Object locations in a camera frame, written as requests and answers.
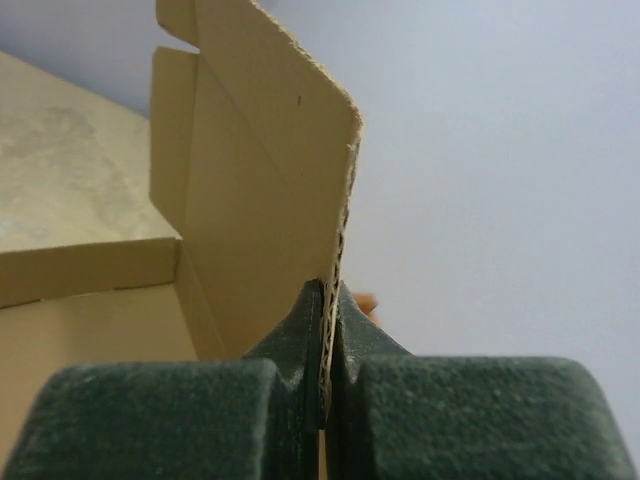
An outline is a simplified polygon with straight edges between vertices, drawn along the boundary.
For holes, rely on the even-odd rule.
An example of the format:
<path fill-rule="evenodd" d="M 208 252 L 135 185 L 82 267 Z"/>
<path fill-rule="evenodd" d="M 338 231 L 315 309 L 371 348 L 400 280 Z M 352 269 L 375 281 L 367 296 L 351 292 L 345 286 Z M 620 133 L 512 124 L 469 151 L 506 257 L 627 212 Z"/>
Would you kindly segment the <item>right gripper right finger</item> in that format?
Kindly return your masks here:
<path fill-rule="evenodd" d="M 580 363 L 417 356 L 340 292 L 331 479 L 631 479 L 609 403 Z"/>

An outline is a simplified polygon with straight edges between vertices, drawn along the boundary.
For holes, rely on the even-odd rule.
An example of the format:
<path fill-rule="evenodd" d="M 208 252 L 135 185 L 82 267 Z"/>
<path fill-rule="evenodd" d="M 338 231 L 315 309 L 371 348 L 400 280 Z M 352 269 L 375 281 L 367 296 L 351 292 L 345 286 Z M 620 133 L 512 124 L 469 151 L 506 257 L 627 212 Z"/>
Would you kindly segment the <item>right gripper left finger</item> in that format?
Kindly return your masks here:
<path fill-rule="evenodd" d="M 237 360 L 66 367 L 45 383 L 5 479 L 315 479 L 323 289 Z"/>

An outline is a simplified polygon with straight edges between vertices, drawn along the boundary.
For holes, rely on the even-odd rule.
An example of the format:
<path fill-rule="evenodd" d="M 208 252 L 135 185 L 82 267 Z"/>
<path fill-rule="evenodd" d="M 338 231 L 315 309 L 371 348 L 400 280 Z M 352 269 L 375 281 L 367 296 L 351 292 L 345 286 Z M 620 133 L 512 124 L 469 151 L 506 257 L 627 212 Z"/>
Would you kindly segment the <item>brown cardboard box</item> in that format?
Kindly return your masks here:
<path fill-rule="evenodd" d="M 241 358 L 323 289 L 320 421 L 363 121 L 252 1 L 160 1 L 149 119 L 1 58 L 1 475 L 59 370 Z"/>

